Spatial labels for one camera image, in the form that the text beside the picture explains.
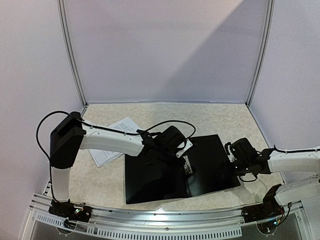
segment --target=stack of paper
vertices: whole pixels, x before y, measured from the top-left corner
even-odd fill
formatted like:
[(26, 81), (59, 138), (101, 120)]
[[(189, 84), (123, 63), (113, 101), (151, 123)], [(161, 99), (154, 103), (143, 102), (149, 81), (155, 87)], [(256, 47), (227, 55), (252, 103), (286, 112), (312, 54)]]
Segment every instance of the stack of paper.
[[(141, 129), (130, 117), (117, 121), (116, 123), (111, 124), (108, 128), (117, 129), (126, 133), (136, 133), (138, 129)], [(120, 152), (97, 149), (89, 149), (89, 152), (98, 168), (110, 163), (123, 154)]]

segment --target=white panel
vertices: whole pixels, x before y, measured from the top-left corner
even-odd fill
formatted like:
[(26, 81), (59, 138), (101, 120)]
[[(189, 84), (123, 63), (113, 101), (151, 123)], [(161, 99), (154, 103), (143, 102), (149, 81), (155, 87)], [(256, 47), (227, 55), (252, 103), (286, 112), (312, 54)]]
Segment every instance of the white panel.
[[(58, 5), (54, 0), (1, 1), (0, 14), (0, 239), (17, 240), (34, 192), (49, 177), (36, 144), (39, 121), (53, 110), (80, 111)], [(43, 124), (40, 140), (61, 119)]]
[(90, 103), (245, 102), (267, 0), (68, 0)]
[[(275, 1), (266, 54), (250, 106), (271, 146), (301, 149), (320, 143), (319, 8), (318, 0)], [(291, 183), (309, 175), (285, 173), (284, 179)], [(314, 239), (320, 239), (319, 203), (319, 197), (303, 201)]]

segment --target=white backdrop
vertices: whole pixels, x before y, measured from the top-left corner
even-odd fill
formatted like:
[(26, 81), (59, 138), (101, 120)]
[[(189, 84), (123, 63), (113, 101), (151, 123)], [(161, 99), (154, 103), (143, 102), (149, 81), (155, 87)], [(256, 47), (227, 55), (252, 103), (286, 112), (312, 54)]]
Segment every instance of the white backdrop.
[[(270, 146), (320, 145), (320, 2), (275, 1), (270, 36), (250, 109)], [(284, 173), (287, 183), (309, 173)], [(320, 197), (303, 201), (320, 239)]]
[(89, 103), (243, 103), (267, 0), (68, 0)]
[[(35, 192), (49, 178), (36, 143), (39, 121), (54, 110), (80, 111), (55, 0), (1, 1), (0, 14), (0, 239), (17, 240)], [(49, 150), (60, 117), (44, 122)]]

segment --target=marble-patterned surface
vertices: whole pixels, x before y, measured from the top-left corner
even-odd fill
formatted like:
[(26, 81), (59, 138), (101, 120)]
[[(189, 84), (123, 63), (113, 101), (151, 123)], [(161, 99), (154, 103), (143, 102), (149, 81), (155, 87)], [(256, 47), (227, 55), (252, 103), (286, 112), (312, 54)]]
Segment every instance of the marble-patterned surface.
[[(196, 126), (195, 136), (218, 134), (223, 144), (246, 137), (259, 151), (266, 142), (245, 105), (137, 103), (93, 104), (84, 118), (108, 126), (125, 117), (132, 118), (142, 129), (165, 120), (184, 120)], [(160, 131), (169, 124), (160, 126)], [(187, 136), (191, 128), (177, 123)], [(70, 198), (90, 205), (135, 210), (208, 210), (252, 204), (262, 201), (268, 189), (283, 183), (279, 173), (259, 175), (255, 182), (241, 182), (241, 186), (202, 196), (162, 200), (140, 204), (125, 203), (124, 156), (103, 167), (96, 167), (88, 150), (80, 150), (70, 172)]]

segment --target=vertical metal post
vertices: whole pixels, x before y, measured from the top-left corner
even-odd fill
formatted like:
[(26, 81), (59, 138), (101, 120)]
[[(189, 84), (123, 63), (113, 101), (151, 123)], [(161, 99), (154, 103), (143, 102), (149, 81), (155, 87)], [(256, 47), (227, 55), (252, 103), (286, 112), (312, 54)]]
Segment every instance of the vertical metal post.
[(82, 86), (82, 83), (81, 83), (81, 80), (79, 77), (79, 72), (77, 69), (76, 60), (75, 60), (75, 56), (74, 56), (74, 52), (73, 52), (73, 48), (72, 48), (72, 44), (71, 44), (71, 40), (70, 40), (65, 2), (64, 2), (64, 0), (57, 0), (57, 3), (58, 3), (59, 15), (60, 15), (62, 35), (64, 38), (66, 53), (68, 55), (75, 87), (76, 87), (76, 90), (79, 94), (80, 101), (81, 101), (83, 107), (86, 107), (87, 106), (87, 99), (86, 99), (85, 92), (84, 92), (84, 89), (83, 89), (83, 86)]
[(255, 67), (252, 84), (251, 84), (251, 87), (250, 87), (250, 90), (249, 90), (249, 93), (248, 93), (248, 96), (247, 96), (246, 102), (245, 102), (245, 104), (248, 107), (250, 106), (252, 99), (254, 97), (255, 90), (257, 87), (257, 83), (258, 83), (258, 79), (259, 79), (259, 75), (260, 75), (260, 72), (262, 69), (264, 57), (266, 54), (267, 43), (268, 43), (268, 38), (269, 38), (270, 28), (271, 28), (272, 15), (273, 15), (273, 11), (274, 11), (274, 5), (275, 5), (275, 0), (268, 1), (267, 11), (266, 11), (266, 15), (265, 15), (264, 28), (263, 28), (263, 34), (262, 34), (261, 44), (260, 44), (259, 57), (258, 57), (258, 61), (257, 61), (256, 67)]

